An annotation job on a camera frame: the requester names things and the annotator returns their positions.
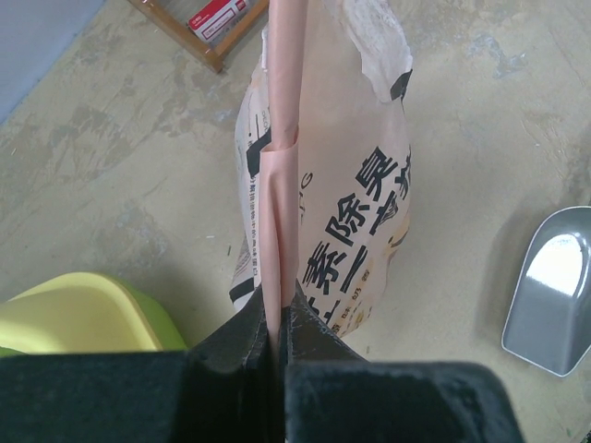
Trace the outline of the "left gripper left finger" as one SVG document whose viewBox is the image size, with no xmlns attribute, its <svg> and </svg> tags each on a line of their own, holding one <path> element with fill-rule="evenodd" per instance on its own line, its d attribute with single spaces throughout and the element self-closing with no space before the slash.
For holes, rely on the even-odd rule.
<svg viewBox="0 0 591 443">
<path fill-rule="evenodd" d="M 261 290 L 181 351 L 1 355 L 5 442 L 273 442 Z"/>
</svg>

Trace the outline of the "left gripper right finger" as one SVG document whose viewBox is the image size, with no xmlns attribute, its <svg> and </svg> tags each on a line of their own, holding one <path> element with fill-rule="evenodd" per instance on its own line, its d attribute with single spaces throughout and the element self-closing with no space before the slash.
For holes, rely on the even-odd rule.
<svg viewBox="0 0 591 443">
<path fill-rule="evenodd" d="M 469 362 L 370 362 L 295 289 L 283 311 L 289 442 L 521 442 L 500 379 Z"/>
</svg>

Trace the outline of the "pink cat litter bag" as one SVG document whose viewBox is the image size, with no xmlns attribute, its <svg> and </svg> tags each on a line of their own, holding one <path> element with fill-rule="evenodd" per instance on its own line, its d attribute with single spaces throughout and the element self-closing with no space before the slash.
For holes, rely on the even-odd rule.
<svg viewBox="0 0 591 443">
<path fill-rule="evenodd" d="M 386 1 L 311 1 L 300 95 L 297 279 L 338 336 L 368 319 L 409 223 L 413 58 Z"/>
</svg>

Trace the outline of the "silver metal scoop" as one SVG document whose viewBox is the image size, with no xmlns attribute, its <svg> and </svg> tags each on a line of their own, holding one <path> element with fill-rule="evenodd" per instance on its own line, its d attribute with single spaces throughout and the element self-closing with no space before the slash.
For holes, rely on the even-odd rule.
<svg viewBox="0 0 591 443">
<path fill-rule="evenodd" d="M 590 352 L 590 208 L 549 215 L 525 253 L 501 347 L 554 376 Z"/>
</svg>

